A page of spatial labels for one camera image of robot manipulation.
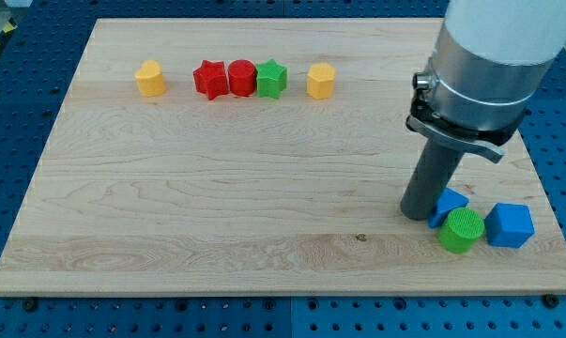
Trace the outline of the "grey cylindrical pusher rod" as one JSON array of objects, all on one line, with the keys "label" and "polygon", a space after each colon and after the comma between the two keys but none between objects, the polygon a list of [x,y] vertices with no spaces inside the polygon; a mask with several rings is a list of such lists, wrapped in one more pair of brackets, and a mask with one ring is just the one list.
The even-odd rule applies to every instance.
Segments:
[{"label": "grey cylindrical pusher rod", "polygon": [[429,140],[400,203],[402,213],[410,220],[425,220],[443,193],[464,153]]}]

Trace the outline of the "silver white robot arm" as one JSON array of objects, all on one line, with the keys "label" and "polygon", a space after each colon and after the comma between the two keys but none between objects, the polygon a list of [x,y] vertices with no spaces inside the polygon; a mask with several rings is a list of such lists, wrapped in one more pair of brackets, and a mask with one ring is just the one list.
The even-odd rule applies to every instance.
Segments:
[{"label": "silver white robot arm", "polygon": [[406,126],[427,142],[401,200],[424,220],[467,153],[497,163],[566,42],[566,0],[451,0]]}]

